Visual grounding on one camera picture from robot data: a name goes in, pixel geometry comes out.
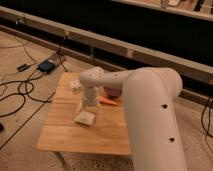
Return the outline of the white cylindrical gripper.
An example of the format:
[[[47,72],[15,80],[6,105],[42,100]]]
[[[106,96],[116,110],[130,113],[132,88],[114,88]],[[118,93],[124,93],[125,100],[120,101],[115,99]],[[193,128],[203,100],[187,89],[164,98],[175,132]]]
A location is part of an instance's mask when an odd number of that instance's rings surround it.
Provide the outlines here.
[[[98,87],[85,87],[82,97],[82,102],[80,102],[76,109],[76,114],[78,115],[82,111],[86,111],[86,106],[95,106],[94,114],[98,114],[101,109],[101,105],[98,100],[99,88]]]

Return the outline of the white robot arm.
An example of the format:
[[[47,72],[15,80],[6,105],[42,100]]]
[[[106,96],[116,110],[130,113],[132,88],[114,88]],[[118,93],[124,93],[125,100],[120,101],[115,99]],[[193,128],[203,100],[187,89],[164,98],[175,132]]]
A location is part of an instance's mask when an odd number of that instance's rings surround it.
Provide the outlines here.
[[[171,68],[143,67],[104,72],[94,67],[79,75],[82,105],[97,103],[100,86],[120,89],[135,171],[187,171],[173,107],[182,79]]]

